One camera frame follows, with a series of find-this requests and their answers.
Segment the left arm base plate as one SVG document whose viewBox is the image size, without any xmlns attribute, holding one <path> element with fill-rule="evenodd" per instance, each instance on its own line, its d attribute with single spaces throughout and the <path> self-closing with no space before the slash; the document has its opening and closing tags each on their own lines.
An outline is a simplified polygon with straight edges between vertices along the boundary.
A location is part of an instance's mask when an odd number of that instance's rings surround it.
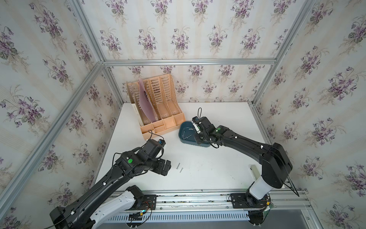
<svg viewBox="0 0 366 229">
<path fill-rule="evenodd" d="M 155 210 L 157 195 L 144 195 L 138 198 L 128 210 Z"/>
</svg>

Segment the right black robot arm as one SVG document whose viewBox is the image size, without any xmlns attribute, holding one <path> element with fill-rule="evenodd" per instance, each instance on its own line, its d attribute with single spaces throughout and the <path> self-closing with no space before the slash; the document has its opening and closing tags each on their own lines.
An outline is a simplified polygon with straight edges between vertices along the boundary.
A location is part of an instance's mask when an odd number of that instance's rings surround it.
<svg viewBox="0 0 366 229">
<path fill-rule="evenodd" d="M 261 165 L 261 176 L 246 192 L 248 203 L 263 200 L 270 191 L 282 188 L 287 180 L 291 184 L 288 188 L 297 196 L 299 195 L 290 178 L 293 165 L 282 145 L 257 142 L 225 126 L 215 127 L 205 116 L 193 117 L 192 124 L 195 129 L 194 138 L 198 145 L 208 143 L 214 148 L 231 148 L 249 156 Z"/>
</svg>

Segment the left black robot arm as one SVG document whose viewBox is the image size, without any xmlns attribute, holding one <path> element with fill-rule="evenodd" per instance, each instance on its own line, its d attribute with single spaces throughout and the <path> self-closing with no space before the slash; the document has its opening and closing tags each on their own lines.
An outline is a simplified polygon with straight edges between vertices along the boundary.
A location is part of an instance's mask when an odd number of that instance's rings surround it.
<svg viewBox="0 0 366 229">
<path fill-rule="evenodd" d="M 50 212 L 55 229 L 96 229 L 120 211 L 138 209 L 143 205 L 144 194 L 136 186 L 128 187 L 123 194 L 109 199 L 121 186 L 134 177 L 149 171 L 166 176 L 171 162 L 162 158 L 165 141 L 149 139 L 141 146 L 119 154 L 110 170 L 85 194 L 66 207 L 56 207 Z"/>
</svg>

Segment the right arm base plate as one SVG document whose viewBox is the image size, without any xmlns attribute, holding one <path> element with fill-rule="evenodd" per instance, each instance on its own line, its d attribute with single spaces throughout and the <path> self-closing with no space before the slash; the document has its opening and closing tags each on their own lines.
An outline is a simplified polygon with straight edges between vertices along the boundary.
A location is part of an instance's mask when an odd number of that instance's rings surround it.
<svg viewBox="0 0 366 229">
<path fill-rule="evenodd" d="M 265 209 L 271 203 L 269 194 L 258 200 L 249 192 L 232 193 L 229 195 L 229 200 L 234 209 Z"/>
</svg>

